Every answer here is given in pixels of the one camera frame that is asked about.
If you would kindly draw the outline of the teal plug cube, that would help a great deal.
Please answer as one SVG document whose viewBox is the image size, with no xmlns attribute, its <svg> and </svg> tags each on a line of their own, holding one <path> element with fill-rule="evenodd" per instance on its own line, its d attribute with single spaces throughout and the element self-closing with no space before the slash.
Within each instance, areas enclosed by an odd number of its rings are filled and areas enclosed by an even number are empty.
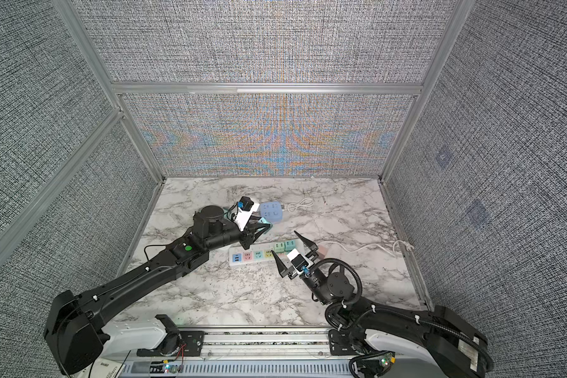
<svg viewBox="0 0 567 378">
<path fill-rule="evenodd" d="M 288 253 L 288 252 L 290 252 L 290 251 L 292 251 L 292 250 L 294 250 L 294 249 L 296 249 L 296 248 L 297 248 L 297 243 L 296 243 L 296 240 L 295 240 L 295 239 L 293 239 L 293 240 L 287 240 L 287 241 L 284 243 L 284 251 L 285 251 L 286 253 Z"/>
</svg>

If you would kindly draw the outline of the long white power strip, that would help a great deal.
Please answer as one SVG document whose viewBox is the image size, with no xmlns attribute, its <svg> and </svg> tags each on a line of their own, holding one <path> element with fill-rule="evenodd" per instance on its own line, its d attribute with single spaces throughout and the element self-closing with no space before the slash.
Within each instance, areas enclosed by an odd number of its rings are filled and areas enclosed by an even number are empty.
<svg viewBox="0 0 567 378">
<path fill-rule="evenodd" d="M 297 250 L 303 255 L 306 253 L 305 246 L 302 244 L 300 239 L 295 239 L 297 243 Z M 250 246 L 249 250 L 244 250 L 242 247 L 230 247 L 228 249 L 228 264 L 231 267 L 261 264 L 269 261 L 273 261 L 273 256 L 271 251 L 275 243 L 281 242 L 270 242 L 270 243 L 259 243 Z M 287 261 L 287 253 L 281 253 L 280 258 L 283 262 Z"/>
</svg>

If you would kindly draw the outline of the blue square power strip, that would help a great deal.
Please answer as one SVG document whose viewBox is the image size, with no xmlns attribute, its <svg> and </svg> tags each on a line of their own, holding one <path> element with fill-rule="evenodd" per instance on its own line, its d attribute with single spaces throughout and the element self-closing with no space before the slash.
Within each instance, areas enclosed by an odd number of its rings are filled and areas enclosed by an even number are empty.
<svg viewBox="0 0 567 378">
<path fill-rule="evenodd" d="M 261 217 L 271 224 L 279 223 L 283 220 L 283 209 L 282 204 L 277 201 L 261 203 L 259 206 Z"/>
</svg>

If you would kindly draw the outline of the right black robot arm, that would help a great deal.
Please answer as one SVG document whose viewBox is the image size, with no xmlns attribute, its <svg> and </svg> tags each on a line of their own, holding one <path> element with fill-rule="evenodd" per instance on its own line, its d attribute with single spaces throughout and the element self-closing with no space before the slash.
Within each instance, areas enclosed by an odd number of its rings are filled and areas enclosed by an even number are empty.
<svg viewBox="0 0 567 378">
<path fill-rule="evenodd" d="M 382 377 L 398 355 L 435 365 L 447 377 L 484 377 L 494 369 L 487 337 L 454 311 L 404 310 L 367 299 L 355 269 L 338 258 L 320 259 L 315 242 L 299 239 L 308 253 L 290 250 L 288 265 L 274 253 L 278 273 L 302 280 L 313 301 L 326 307 L 333 342 L 354 354 L 351 376 Z"/>
</svg>

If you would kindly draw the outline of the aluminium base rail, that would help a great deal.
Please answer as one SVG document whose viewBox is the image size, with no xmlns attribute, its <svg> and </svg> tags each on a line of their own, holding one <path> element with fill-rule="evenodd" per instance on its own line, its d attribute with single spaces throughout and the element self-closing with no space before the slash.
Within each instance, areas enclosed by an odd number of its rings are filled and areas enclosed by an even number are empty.
<svg viewBox="0 0 567 378">
<path fill-rule="evenodd" d="M 329 332 L 319 327 L 190 327 L 203 333 L 197 355 L 175 359 L 139 357 L 137 350 L 101 358 L 124 363 L 119 377 L 352 377 L 352 355 L 332 354 Z M 387 377 L 441 377 L 442 371 L 416 358 L 398 355 Z"/>
</svg>

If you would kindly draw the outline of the pink plug cube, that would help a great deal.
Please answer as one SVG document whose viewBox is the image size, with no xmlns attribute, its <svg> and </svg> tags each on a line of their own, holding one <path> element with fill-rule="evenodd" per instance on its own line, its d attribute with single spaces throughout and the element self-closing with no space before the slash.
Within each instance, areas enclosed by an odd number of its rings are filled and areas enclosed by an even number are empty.
<svg viewBox="0 0 567 378">
<path fill-rule="evenodd" d="M 319 246 L 319 247 L 318 247 L 318 257 L 319 257 L 320 259 L 326 258 L 327 253 L 328 253 L 328 249 L 327 249 L 326 247 L 324 247 L 324 246 Z"/>
</svg>

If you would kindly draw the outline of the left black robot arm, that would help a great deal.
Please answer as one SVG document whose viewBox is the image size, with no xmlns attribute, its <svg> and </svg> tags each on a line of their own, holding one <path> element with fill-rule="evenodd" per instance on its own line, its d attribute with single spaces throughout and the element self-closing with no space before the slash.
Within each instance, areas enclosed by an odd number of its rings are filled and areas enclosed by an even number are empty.
<svg viewBox="0 0 567 378">
<path fill-rule="evenodd" d="M 248 212 L 236 217 L 246 225 L 228 219 L 220 206 L 206 206 L 180 238 L 141 266 L 78 295 L 67 290 L 55 296 L 43 337 L 60 372 L 73 375 L 91 365 L 113 340 L 104 327 L 134 302 L 193 272 L 209 260 L 211 251 L 235 243 L 248 249 L 272 228 Z"/>
</svg>

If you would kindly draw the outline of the green plug cube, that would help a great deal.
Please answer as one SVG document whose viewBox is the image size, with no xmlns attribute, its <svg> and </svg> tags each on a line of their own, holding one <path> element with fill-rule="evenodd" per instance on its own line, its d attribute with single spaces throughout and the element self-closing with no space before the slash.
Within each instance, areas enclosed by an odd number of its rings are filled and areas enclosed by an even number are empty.
<svg viewBox="0 0 567 378">
<path fill-rule="evenodd" d="M 273 251 L 276 254 L 284 253 L 286 251 L 286 243 L 285 242 L 275 243 L 273 246 Z"/>
</svg>

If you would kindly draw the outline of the white label box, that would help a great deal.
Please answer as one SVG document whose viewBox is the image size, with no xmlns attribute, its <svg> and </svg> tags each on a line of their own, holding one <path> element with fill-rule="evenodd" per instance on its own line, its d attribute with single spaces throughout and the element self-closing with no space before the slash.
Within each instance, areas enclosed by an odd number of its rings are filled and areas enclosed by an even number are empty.
<svg viewBox="0 0 567 378">
<path fill-rule="evenodd" d="M 124 371 L 124 363 L 98 358 L 75 375 L 75 378 L 118 378 Z"/>
</svg>

